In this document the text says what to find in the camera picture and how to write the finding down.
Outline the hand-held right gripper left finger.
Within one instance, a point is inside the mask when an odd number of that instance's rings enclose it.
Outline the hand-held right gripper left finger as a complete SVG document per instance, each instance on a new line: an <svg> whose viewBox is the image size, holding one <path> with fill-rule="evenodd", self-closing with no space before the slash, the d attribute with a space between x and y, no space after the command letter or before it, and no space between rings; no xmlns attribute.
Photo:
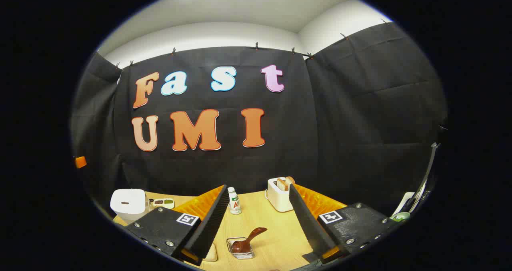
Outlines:
<svg viewBox="0 0 512 271"><path fill-rule="evenodd" d="M229 204L227 189L221 185L174 209L156 207L126 230L165 256L200 265Z"/></svg>

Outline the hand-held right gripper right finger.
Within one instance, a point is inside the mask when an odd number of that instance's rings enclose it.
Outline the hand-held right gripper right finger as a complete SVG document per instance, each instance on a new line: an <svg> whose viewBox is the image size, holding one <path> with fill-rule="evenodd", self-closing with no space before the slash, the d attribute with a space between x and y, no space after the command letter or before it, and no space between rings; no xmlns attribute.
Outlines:
<svg viewBox="0 0 512 271"><path fill-rule="evenodd" d="M346 205L298 184L290 185L289 200L322 263L355 256L400 227L364 203Z"/></svg>

